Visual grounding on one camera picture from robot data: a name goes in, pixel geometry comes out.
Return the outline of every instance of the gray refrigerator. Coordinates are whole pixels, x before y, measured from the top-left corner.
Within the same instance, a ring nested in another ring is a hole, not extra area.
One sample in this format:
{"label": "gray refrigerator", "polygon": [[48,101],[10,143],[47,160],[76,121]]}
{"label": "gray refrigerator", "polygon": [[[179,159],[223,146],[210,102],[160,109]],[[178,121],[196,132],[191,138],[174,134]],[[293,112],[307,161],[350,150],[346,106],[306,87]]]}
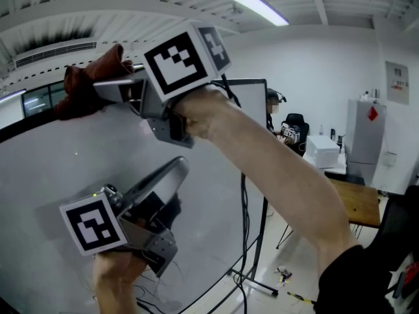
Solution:
{"label": "gray refrigerator", "polygon": [[386,106],[349,100],[346,135],[347,172],[363,177],[371,186],[381,152],[386,124]]}

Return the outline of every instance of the white floor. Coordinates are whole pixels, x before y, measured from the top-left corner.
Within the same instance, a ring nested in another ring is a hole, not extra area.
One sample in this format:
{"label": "white floor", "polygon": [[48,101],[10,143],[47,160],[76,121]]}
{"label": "white floor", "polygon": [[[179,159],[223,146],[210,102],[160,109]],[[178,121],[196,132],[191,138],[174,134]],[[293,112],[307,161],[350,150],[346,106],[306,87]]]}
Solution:
{"label": "white floor", "polygon": [[[380,214],[383,215],[386,200],[380,203]],[[316,300],[318,297],[318,274],[316,271],[316,255],[311,245],[293,233],[289,239],[276,250],[276,245],[287,224],[274,213],[266,220],[263,247],[257,270],[257,280],[276,287],[278,274],[274,273],[278,266],[285,266],[293,276],[286,286],[279,288],[279,296],[273,297],[269,291],[257,285],[247,283],[248,313],[275,314],[311,314],[313,306],[287,295],[287,292],[299,294],[306,299]],[[359,242],[367,246],[376,235],[377,229],[363,227]],[[248,270],[253,262],[255,248],[248,254]],[[186,314],[206,314],[234,287],[232,277],[224,277],[205,296],[192,305]],[[215,313],[243,313],[243,298],[237,290]]]}

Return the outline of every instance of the air vent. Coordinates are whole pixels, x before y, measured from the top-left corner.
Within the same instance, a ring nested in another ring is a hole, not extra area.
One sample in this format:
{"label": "air vent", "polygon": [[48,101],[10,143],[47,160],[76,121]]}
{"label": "air vent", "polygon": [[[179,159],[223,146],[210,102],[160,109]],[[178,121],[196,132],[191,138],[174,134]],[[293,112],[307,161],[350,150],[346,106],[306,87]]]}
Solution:
{"label": "air vent", "polygon": [[22,58],[21,60],[16,60],[16,68],[35,63],[36,61],[45,60],[47,58],[51,58],[54,56],[69,54],[70,52],[91,50],[91,49],[96,49],[96,42],[74,44],[74,45],[69,45],[69,46],[65,46],[65,47],[61,47],[57,49],[40,52],[38,54],[34,54],[32,56]]}

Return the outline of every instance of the wooden table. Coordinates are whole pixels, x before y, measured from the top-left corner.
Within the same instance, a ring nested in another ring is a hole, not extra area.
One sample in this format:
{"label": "wooden table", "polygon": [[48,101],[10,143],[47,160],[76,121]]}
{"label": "wooden table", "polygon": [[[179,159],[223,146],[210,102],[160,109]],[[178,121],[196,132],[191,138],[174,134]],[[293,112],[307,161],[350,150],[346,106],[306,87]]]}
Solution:
{"label": "wooden table", "polygon": [[345,204],[349,222],[361,226],[380,227],[378,192],[375,188],[330,179]]}

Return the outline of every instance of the wall outlet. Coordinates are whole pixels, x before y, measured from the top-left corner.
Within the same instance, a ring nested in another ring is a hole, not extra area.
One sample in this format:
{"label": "wall outlet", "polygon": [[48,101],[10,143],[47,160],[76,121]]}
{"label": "wall outlet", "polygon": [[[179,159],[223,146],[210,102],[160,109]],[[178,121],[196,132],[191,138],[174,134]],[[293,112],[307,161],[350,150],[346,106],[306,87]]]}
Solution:
{"label": "wall outlet", "polygon": [[386,166],[394,166],[397,160],[397,154],[386,151],[382,158],[382,163]]}

